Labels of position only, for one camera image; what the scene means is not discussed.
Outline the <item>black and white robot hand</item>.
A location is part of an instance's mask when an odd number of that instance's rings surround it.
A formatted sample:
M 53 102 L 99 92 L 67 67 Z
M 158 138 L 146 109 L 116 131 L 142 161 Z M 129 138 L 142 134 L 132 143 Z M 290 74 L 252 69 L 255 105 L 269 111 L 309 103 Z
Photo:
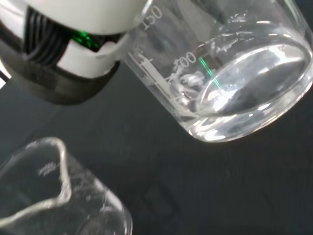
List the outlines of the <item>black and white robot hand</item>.
M 3 0 L 0 83 L 81 104 L 117 72 L 150 0 Z

